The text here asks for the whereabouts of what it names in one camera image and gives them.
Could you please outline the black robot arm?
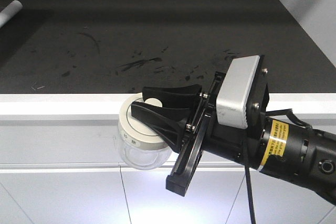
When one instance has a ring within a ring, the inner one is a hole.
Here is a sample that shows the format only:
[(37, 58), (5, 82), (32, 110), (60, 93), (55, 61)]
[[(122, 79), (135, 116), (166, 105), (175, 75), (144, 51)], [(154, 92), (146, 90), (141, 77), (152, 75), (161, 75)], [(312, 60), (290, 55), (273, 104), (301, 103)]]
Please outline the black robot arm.
[[(217, 72), (207, 93), (198, 84), (182, 88), (142, 90), (132, 116), (144, 123), (178, 153), (166, 188), (184, 196), (203, 151), (310, 189), (335, 203), (335, 135), (299, 120), (290, 109), (266, 111), (265, 76), (258, 75), (247, 100), (246, 129), (219, 122), (220, 88), (229, 79)], [(155, 98), (162, 106), (146, 103)]]

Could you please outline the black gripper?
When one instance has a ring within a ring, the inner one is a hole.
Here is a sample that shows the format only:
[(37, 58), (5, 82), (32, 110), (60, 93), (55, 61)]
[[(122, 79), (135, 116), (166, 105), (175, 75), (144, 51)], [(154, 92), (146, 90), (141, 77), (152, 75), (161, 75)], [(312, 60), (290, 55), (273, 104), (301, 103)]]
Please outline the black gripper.
[(157, 133), (172, 151), (180, 152), (173, 170), (166, 178), (166, 188), (178, 195), (185, 196), (203, 151), (244, 165), (243, 143), (247, 142), (248, 166), (258, 168), (263, 158), (265, 149), (261, 143), (266, 111), (254, 125), (245, 130), (218, 123), (215, 104), (225, 76), (220, 72), (215, 73), (198, 133), (183, 147), (186, 124), (192, 114), (189, 108), (198, 101), (201, 85), (179, 88), (143, 87), (143, 100), (158, 99), (163, 107), (144, 102), (131, 104), (132, 117)]

